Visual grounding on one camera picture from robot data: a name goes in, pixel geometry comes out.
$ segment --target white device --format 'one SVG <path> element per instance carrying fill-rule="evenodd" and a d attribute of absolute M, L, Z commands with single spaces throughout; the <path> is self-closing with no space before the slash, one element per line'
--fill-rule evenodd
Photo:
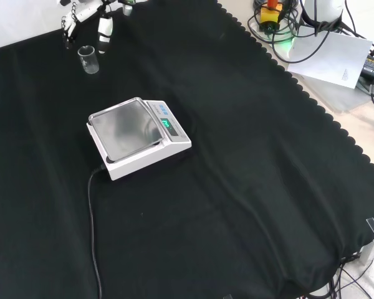
<path fill-rule="evenodd" d="M 343 11 L 343 0 L 317 0 L 317 22 L 332 22 L 338 19 Z M 314 20 L 314 0 L 305 0 L 305 11 Z"/>
<path fill-rule="evenodd" d="M 113 181 L 191 147 L 163 101 L 133 98 L 90 115 L 87 128 Z"/>
<path fill-rule="evenodd" d="M 72 3 L 71 11 L 61 19 L 62 38 L 65 47 L 71 48 L 75 42 L 77 32 L 84 22 L 89 19 L 94 19 L 100 16 L 100 24 L 98 25 L 98 52 L 103 54 L 109 48 L 109 43 L 112 35 L 113 21 L 110 13 L 107 12 L 107 6 L 116 0 L 86 0 L 81 1 L 81 5 L 76 2 Z M 146 2 L 147 0 L 117 0 L 122 4 L 123 14 L 129 16 L 132 13 L 133 6 L 137 3 Z"/>

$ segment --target scale control panel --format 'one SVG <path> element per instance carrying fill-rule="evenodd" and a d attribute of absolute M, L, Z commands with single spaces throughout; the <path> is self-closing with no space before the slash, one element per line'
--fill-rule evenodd
<path fill-rule="evenodd" d="M 163 101 L 144 101 L 162 124 L 172 142 L 190 142 L 175 116 Z"/>

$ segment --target floor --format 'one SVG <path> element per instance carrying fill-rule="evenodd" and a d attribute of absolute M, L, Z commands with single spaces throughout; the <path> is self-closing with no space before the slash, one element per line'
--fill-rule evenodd
<path fill-rule="evenodd" d="M 253 15 L 252 0 L 218 0 L 227 12 L 231 13 L 234 17 L 246 27 L 246 22 L 250 16 Z M 349 10 L 352 13 L 353 20 L 355 21 L 357 32 L 367 39 L 371 39 L 374 43 L 374 0 L 371 6 L 365 5 L 365 1 L 361 0 L 348 0 Z M 343 21 L 352 26 L 348 14 L 344 12 Z M 345 266 L 345 270 L 354 278 L 360 276 L 365 270 L 365 267 L 360 265 L 359 261 L 354 261 Z M 342 274 L 341 286 L 344 286 L 352 281 L 348 275 Z M 371 267 L 366 271 L 364 276 L 358 281 L 359 284 L 367 291 L 367 293 L 374 299 L 374 262 Z M 327 292 L 323 288 L 314 293 L 314 295 L 323 295 Z M 352 284 L 342 290 L 342 298 L 347 299 L 366 299 L 368 298 L 361 289 Z"/>

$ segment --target white wall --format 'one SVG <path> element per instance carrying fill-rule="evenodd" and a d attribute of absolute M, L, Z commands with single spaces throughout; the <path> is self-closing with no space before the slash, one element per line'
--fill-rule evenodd
<path fill-rule="evenodd" d="M 0 0 L 0 47 L 59 29 L 69 11 L 57 0 Z"/>

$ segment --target scale weighing pan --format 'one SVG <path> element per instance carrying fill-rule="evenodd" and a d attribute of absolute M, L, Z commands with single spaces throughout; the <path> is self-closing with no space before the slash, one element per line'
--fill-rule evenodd
<path fill-rule="evenodd" d="M 140 98 L 133 98 L 89 117 L 105 151 L 114 163 L 163 139 L 154 116 Z"/>

